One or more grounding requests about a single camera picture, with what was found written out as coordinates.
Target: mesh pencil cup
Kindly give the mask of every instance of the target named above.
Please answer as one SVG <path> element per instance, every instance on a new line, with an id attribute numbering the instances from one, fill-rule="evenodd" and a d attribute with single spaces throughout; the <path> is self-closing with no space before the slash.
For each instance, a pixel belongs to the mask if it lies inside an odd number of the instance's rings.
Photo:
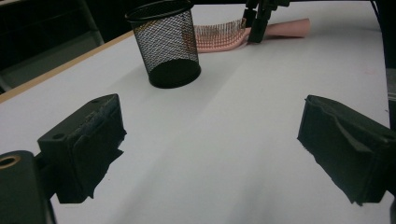
<path id="1" fill-rule="evenodd" d="M 192 6 L 188 0 L 162 0 L 125 15 L 134 30 L 148 80 L 155 87 L 181 87 L 201 74 Z"/>

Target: white tabletop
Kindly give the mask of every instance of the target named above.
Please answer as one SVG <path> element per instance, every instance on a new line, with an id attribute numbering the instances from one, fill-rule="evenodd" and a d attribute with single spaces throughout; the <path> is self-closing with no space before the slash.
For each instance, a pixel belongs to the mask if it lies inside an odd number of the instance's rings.
<path id="1" fill-rule="evenodd" d="M 243 5 L 195 6 L 195 24 Z M 94 199 L 59 204 L 60 224 L 389 223 L 393 200 L 351 204 L 297 140 L 304 98 L 331 98 L 389 126 L 381 32 L 369 2 L 291 3 L 270 23 L 309 18 L 306 38 L 200 54 L 202 74 L 149 84 L 134 37 L 0 104 L 0 153 L 36 140 L 79 107 L 120 96 L 128 134 Z"/>

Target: pink object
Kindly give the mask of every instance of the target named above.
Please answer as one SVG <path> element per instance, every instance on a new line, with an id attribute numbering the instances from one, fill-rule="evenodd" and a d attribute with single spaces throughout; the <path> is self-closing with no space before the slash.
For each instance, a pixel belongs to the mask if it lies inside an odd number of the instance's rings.
<path id="1" fill-rule="evenodd" d="M 239 47 L 250 34 L 246 20 L 241 19 L 216 25 L 195 25 L 198 53 L 218 52 Z M 309 19 L 270 24 L 265 35 L 305 37 L 309 33 Z"/>

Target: black mesh pencil holder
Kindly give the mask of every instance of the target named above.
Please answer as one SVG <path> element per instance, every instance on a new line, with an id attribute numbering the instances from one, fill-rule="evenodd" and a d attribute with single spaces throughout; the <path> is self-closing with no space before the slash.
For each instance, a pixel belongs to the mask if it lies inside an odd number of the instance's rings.
<path id="1" fill-rule="evenodd" d="M 162 0 L 137 7 L 125 17 L 134 30 L 151 85 L 176 88 L 201 73 L 188 0 Z"/>

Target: white table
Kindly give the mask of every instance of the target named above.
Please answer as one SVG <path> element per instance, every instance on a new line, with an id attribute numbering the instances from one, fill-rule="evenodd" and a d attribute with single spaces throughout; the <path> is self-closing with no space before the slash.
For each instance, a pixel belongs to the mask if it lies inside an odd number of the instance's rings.
<path id="1" fill-rule="evenodd" d="M 195 6 L 195 24 L 241 17 L 243 5 Z M 382 39 L 369 2 L 307 2 L 270 20 L 309 18 L 307 38 L 200 55 L 202 74 L 150 86 L 133 36 L 0 104 L 0 153 L 36 140 L 93 98 L 120 96 L 128 134 L 82 204 L 60 224 L 389 223 L 393 196 L 351 204 L 296 139 L 304 98 L 339 101 L 389 126 Z"/>

